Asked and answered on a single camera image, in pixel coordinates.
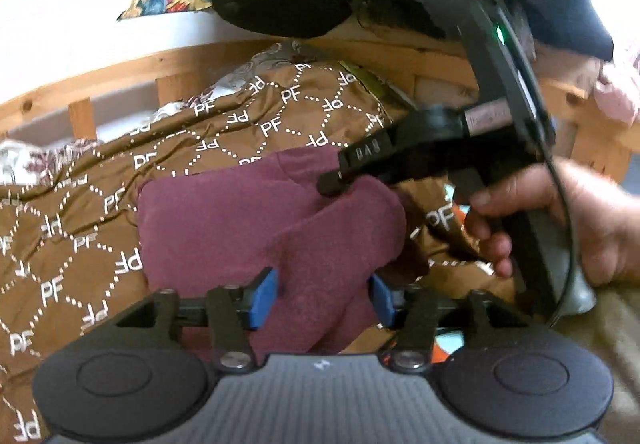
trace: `orange object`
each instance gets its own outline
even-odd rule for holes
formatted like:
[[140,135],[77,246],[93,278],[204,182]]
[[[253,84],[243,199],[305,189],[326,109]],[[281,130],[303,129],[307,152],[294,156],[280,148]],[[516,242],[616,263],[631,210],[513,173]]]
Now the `orange object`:
[[449,354],[447,354],[440,346],[433,342],[433,353],[431,354],[431,363],[444,363],[447,360]]
[[457,204],[453,205],[453,214],[461,224],[465,223],[466,213],[463,212],[462,209],[460,209],[460,206],[458,206]]

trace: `wooden bed frame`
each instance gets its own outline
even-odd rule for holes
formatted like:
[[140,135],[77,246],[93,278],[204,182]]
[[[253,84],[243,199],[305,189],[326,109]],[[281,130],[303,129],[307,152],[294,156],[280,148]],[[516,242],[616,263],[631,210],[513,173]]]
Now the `wooden bed frame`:
[[[226,72],[273,41],[243,40],[157,52],[44,85],[0,104],[0,132],[6,137],[12,129],[36,117],[68,107],[74,136],[95,138],[91,96],[155,81],[159,106],[188,98],[211,83],[212,67]],[[310,43],[338,59],[377,71],[412,97],[420,79],[445,81],[469,91],[477,89],[462,47],[456,44],[430,39],[417,44],[405,39],[400,42],[404,45],[398,45],[390,44],[387,38],[372,42],[331,36]],[[588,89],[553,74],[558,72],[558,63],[549,57],[539,59],[534,71],[550,114],[562,120],[559,153],[622,182],[632,154],[640,152],[640,124],[627,127],[607,119],[589,99]]]

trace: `hand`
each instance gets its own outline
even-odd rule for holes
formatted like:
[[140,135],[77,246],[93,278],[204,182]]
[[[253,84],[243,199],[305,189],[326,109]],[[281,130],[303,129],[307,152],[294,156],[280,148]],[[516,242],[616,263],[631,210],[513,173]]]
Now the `hand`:
[[[572,161],[556,159],[556,168],[574,217],[580,261],[592,285],[640,277],[640,200],[615,183]],[[564,223],[558,191],[545,166],[537,164],[514,174],[470,199],[468,232],[480,240],[481,254],[494,263],[499,277],[510,277],[511,239],[491,233],[486,217],[547,208]]]

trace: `green led light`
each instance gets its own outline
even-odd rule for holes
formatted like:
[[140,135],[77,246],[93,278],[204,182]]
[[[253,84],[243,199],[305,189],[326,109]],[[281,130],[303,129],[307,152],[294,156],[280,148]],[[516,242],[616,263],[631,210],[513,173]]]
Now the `green led light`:
[[498,40],[500,40],[501,44],[505,45],[505,43],[504,43],[504,33],[502,32],[500,26],[496,26],[495,34],[497,34]]

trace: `blue clamp pad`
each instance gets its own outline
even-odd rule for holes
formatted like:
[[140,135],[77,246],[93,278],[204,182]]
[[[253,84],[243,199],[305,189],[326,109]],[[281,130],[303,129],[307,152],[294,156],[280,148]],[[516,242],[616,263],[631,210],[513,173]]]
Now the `blue clamp pad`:
[[393,295],[378,275],[369,278],[369,299],[382,326],[393,327],[396,323]]
[[252,283],[255,288],[245,291],[248,300],[246,325],[244,328],[257,330],[267,320],[271,307],[278,297],[278,271],[273,267],[265,267]]

